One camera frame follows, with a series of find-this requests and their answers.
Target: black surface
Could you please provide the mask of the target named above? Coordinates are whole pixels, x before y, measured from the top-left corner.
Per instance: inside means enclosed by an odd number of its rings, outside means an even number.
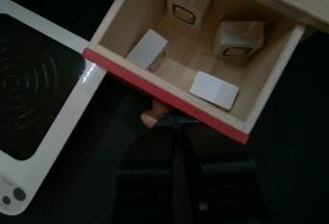
[[[86,39],[114,2],[15,1]],[[274,224],[329,223],[328,47],[322,33],[298,46],[246,145]],[[144,132],[138,116],[147,105],[106,78],[31,206],[23,215],[0,214],[0,223],[110,223],[118,158]]]
[[[27,160],[83,74],[81,55],[0,14],[0,149]]]

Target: white device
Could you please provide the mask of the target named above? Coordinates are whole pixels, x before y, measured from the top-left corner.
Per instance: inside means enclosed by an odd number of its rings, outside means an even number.
[[[0,0],[0,14],[9,15],[77,53],[83,52],[87,45],[84,39],[47,21],[11,0]],[[104,75],[106,71],[92,62],[84,60],[81,76],[31,158],[17,160],[0,150],[1,213],[16,215],[25,210]]]

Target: printed symbol on block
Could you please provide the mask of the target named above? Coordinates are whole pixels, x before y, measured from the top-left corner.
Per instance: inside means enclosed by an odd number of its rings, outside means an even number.
[[[195,14],[184,9],[179,5],[172,6],[172,14],[175,18],[180,19],[183,22],[186,22],[190,25],[194,25],[195,23]]]
[[[250,52],[251,52],[250,47],[229,47],[223,50],[222,56],[243,57],[247,56]]]

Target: circular pattern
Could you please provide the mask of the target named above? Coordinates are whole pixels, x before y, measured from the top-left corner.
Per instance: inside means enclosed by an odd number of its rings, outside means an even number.
[[[0,131],[16,131],[43,116],[57,87],[52,58],[0,40]]]

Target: dark background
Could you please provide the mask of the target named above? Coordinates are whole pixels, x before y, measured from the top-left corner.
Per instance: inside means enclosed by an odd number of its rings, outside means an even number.
[[[114,0],[13,0],[91,39]],[[329,36],[297,47],[246,149],[274,224],[329,223]],[[148,98],[106,77],[36,197],[0,223],[111,223],[115,167]]]

